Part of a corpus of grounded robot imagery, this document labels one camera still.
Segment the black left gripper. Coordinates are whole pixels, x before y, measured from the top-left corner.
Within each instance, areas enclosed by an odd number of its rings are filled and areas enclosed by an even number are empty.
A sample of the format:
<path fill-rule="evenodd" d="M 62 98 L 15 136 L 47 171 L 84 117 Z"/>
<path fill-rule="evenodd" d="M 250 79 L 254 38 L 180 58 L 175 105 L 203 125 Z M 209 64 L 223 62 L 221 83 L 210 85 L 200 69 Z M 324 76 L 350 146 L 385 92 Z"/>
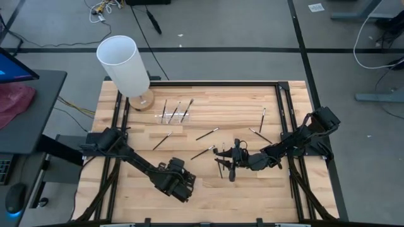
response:
<path fill-rule="evenodd" d="M 159 190 L 167 196 L 174 196 L 181 202 L 187 202 L 192 196 L 196 176 L 185 173 L 185 179 L 179 175 L 166 174 L 159 179 Z"/>

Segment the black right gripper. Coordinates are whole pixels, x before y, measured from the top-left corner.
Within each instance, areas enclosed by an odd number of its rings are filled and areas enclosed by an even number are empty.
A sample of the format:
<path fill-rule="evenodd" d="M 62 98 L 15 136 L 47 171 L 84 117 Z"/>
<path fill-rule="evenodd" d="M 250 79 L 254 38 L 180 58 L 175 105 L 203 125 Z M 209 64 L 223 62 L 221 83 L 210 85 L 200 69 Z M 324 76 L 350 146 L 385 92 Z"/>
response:
<path fill-rule="evenodd" d="M 236 178 L 236 168 L 238 167 L 248 167 L 248 158 L 249 154 L 246 148 L 241 148 L 241 141 L 239 139 L 235 139 L 234 147 L 230 148 L 227 151 L 219 152 L 217 148 L 213 149 L 213 152 L 217 156 L 221 157 L 232 157 L 232 162 L 227 160 L 221 160 L 216 158 L 215 161 L 224 167 L 230 167 L 229 170 L 229 180 L 231 182 L 235 181 Z"/>

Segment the clear acrylic brush organizer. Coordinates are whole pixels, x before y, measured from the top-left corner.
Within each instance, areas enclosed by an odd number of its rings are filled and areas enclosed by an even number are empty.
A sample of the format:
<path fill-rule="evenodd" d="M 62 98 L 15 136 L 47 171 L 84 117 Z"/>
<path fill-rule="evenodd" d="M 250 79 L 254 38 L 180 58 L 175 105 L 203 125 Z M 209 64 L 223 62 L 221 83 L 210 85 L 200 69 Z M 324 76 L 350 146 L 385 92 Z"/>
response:
<path fill-rule="evenodd" d="M 163 124 L 168 124 L 168 121 L 170 119 L 170 116 L 172 115 L 174 110 L 171 111 L 165 111 L 165 118 L 163 120 Z M 190 116 L 190 112 L 187 113 L 185 119 L 183 120 L 182 123 L 180 123 L 180 120 L 182 118 L 182 115 L 184 114 L 185 110 L 179 109 L 177 110 L 174 118 L 172 119 L 172 121 L 169 124 L 184 124 L 184 123 L 188 123 L 191 121 L 191 116 Z M 154 115 L 155 121 L 156 123 L 160 124 L 160 119 L 161 119 L 162 113 L 156 114 Z"/>

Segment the white shade wooden base lamp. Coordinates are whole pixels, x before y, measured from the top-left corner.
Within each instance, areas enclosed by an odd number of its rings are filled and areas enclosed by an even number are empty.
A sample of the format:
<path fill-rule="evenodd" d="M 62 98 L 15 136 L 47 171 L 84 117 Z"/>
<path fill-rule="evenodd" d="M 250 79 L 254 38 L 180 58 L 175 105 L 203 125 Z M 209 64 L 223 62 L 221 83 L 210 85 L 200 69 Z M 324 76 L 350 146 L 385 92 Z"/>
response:
<path fill-rule="evenodd" d="M 155 97 L 150 89 L 150 78 L 132 38 L 109 37 L 98 45 L 96 56 L 132 108 L 145 111 L 153 106 Z"/>

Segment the black stick-shaped device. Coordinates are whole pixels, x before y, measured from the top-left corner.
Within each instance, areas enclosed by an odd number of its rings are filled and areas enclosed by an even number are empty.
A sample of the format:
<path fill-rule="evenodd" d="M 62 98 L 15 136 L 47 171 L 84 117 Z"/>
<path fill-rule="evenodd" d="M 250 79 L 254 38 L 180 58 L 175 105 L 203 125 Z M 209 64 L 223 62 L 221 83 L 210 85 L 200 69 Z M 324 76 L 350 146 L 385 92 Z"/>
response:
<path fill-rule="evenodd" d="M 157 20 L 155 19 L 155 17 L 152 15 L 152 13 L 148 9 L 146 10 L 146 14 L 147 14 L 149 20 L 151 21 L 154 29 L 157 31 L 157 33 L 159 35 L 161 35 L 162 30 L 161 30 L 160 25 L 158 24 Z"/>

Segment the black side desk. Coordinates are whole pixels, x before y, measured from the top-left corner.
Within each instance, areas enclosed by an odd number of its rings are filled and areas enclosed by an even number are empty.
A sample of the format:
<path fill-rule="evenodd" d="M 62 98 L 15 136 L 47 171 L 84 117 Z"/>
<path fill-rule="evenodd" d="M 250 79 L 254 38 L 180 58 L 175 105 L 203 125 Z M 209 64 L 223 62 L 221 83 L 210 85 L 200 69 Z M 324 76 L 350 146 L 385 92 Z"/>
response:
<path fill-rule="evenodd" d="M 1 154 L 32 154 L 36 151 L 58 155 L 69 148 L 43 131 L 54 108 L 67 72 L 37 70 L 39 79 L 23 84 L 35 89 L 35 96 L 27 110 L 17 115 L 0 130 Z"/>

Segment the black computer mouse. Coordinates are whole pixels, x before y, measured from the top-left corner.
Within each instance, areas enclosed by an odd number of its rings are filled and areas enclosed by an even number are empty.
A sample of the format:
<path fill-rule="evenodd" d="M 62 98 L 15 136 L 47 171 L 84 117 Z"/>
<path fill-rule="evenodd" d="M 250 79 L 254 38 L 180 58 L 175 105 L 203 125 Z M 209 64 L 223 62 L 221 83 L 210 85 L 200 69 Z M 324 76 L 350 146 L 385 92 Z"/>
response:
<path fill-rule="evenodd" d="M 27 186 L 24 183 L 16 183 L 10 187 L 5 198 L 5 208 L 8 214 L 18 214 L 25 203 Z"/>

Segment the grey desk foot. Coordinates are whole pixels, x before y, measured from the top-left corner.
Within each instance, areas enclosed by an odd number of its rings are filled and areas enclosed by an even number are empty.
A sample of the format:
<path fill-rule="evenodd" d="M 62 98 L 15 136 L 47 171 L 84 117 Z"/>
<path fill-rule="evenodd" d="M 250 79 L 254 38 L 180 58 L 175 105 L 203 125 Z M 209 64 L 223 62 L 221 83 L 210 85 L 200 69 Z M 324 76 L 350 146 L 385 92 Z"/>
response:
<path fill-rule="evenodd" d="M 394 18 L 393 15 L 386 14 L 386 13 L 377 13 L 377 8 L 383 0 L 370 0 L 360 11 L 356 13 L 332 13 L 331 19 L 332 20 L 390 20 Z"/>
<path fill-rule="evenodd" d="M 404 103 L 404 87 L 385 94 L 357 93 L 354 98 L 358 102 Z"/>

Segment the black box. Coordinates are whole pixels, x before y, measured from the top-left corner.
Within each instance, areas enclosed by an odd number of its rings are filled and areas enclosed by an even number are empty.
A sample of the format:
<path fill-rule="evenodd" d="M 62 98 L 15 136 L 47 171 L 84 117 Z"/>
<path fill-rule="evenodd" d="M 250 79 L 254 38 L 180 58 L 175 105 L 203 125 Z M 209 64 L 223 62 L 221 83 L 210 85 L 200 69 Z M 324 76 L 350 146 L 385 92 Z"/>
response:
<path fill-rule="evenodd" d="M 125 0 L 127 5 L 136 6 L 136 5 L 159 5 L 164 4 L 168 5 L 172 0 Z"/>

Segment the black keyboard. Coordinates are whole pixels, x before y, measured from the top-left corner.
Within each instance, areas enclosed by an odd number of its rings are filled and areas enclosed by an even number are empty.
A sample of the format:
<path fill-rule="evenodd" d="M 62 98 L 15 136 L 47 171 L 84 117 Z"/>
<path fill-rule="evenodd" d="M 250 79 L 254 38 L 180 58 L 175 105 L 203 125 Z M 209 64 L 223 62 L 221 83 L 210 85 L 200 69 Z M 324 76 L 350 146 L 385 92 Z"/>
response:
<path fill-rule="evenodd" d="M 6 185 L 10 178 L 15 157 L 13 154 L 0 154 L 0 185 Z"/>

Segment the pink cloth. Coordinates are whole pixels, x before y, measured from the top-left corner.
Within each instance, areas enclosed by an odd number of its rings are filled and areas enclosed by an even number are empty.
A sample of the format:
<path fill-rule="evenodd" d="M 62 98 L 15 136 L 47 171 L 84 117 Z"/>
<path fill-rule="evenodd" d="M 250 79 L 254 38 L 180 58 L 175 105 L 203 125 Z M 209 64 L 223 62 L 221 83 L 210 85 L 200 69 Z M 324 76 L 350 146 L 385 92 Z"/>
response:
<path fill-rule="evenodd" d="M 36 90 L 23 83 L 0 84 L 0 129 L 27 110 Z"/>

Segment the computer monitor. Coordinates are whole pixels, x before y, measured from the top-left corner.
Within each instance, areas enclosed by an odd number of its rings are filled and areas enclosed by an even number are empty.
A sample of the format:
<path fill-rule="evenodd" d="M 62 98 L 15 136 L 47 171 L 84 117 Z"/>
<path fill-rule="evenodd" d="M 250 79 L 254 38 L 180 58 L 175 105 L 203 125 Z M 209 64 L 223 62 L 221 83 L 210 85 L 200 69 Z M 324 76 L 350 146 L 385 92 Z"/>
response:
<path fill-rule="evenodd" d="M 0 84 L 31 81 L 39 75 L 0 47 Z"/>

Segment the black aluminium rig frame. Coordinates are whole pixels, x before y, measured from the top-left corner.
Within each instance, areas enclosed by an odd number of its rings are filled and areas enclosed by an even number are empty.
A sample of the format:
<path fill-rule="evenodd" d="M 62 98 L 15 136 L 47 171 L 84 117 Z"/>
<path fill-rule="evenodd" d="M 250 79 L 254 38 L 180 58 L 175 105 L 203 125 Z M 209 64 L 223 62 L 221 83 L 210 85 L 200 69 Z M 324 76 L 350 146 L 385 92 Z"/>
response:
<path fill-rule="evenodd" d="M 147 175 L 120 158 L 89 156 L 81 172 L 71 226 L 86 227 L 298 227 L 340 226 L 336 202 L 324 156 L 284 156 L 281 167 L 260 171 L 236 168 L 234 182 L 229 170 L 220 177 L 213 149 L 234 147 L 235 139 L 249 154 L 293 133 L 313 110 L 302 81 L 153 81 L 155 101 L 139 112 L 132 108 L 112 81 L 104 81 L 92 131 L 116 128 L 127 144 L 154 166 L 171 158 L 185 162 L 196 176 L 192 196 L 181 202 L 155 188 Z M 186 110 L 191 121 L 158 124 L 154 115 Z M 196 138 L 219 130 L 196 141 Z M 156 150 L 152 150 L 169 132 Z"/>

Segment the grey desk leg frame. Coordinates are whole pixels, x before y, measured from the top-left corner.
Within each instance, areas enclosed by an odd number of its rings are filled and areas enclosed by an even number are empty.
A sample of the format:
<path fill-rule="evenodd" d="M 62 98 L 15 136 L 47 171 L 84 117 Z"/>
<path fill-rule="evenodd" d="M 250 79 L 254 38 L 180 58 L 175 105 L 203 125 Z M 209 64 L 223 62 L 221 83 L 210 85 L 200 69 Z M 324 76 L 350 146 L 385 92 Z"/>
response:
<path fill-rule="evenodd" d="M 37 208 L 47 183 L 75 183 L 83 165 L 79 145 L 81 136 L 61 136 L 55 139 L 42 135 L 37 150 L 42 155 L 40 171 L 32 191 L 29 208 Z"/>

